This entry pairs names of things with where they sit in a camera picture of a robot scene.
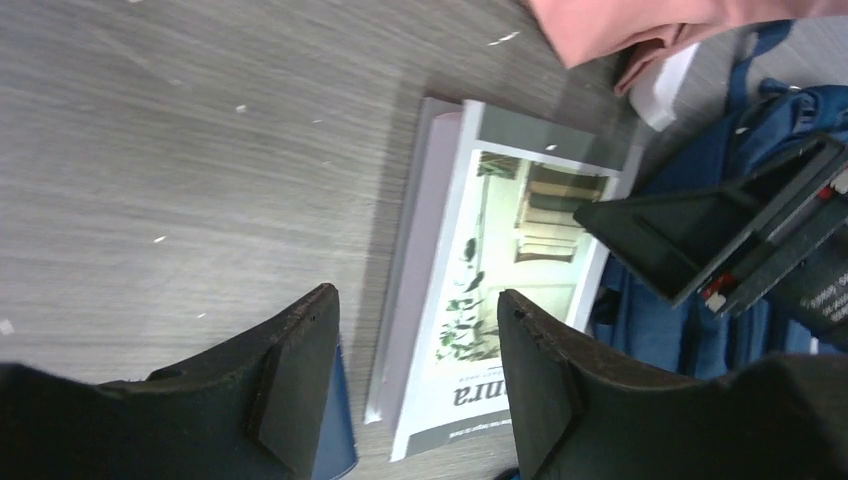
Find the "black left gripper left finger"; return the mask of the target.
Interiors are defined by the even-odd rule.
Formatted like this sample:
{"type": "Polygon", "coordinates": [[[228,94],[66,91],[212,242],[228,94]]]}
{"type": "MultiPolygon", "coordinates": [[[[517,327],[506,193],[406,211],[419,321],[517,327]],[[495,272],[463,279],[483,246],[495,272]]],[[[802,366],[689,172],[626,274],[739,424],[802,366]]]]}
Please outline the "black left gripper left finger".
{"type": "Polygon", "coordinates": [[[274,317],[142,381],[1,367],[5,479],[307,479],[339,334],[323,283],[274,317]]]}

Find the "grey magazine stack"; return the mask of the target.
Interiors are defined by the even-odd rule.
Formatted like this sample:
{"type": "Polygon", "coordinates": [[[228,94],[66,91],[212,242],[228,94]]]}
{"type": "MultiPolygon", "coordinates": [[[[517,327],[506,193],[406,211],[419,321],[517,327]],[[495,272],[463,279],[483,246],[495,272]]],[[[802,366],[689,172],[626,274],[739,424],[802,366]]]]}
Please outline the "grey magazine stack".
{"type": "Polygon", "coordinates": [[[584,330],[608,250],[579,207],[643,150],[477,100],[421,103],[364,420],[397,462],[511,424],[497,320],[515,290],[584,330]]]}

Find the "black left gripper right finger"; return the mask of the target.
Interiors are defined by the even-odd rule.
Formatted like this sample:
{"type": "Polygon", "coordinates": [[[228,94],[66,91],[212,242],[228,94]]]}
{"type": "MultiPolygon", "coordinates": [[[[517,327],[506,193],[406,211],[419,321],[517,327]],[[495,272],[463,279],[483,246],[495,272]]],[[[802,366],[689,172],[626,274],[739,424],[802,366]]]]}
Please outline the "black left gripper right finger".
{"type": "Polygon", "coordinates": [[[847,359],[778,354],[703,381],[627,356],[501,293],[524,479],[843,479],[847,359]]]}

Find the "navy blue backpack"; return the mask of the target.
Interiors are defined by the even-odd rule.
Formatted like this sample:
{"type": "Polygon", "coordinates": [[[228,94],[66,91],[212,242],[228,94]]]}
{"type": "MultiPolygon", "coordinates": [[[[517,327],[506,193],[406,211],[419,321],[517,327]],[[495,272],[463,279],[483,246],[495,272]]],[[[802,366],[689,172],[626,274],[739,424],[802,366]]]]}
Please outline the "navy blue backpack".
{"type": "Polygon", "coordinates": [[[777,352],[847,350],[847,89],[772,78],[641,191],[580,207],[611,253],[590,325],[645,363],[709,379],[777,352]]]}

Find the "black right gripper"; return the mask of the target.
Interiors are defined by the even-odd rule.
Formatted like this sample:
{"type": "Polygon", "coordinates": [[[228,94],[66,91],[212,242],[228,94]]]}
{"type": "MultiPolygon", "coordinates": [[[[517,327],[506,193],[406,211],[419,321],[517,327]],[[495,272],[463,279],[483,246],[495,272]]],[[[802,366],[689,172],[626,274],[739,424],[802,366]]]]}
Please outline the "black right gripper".
{"type": "Polygon", "coordinates": [[[749,308],[766,295],[818,339],[847,350],[846,144],[819,134],[711,189],[599,201],[575,220],[677,306],[749,308]]]}

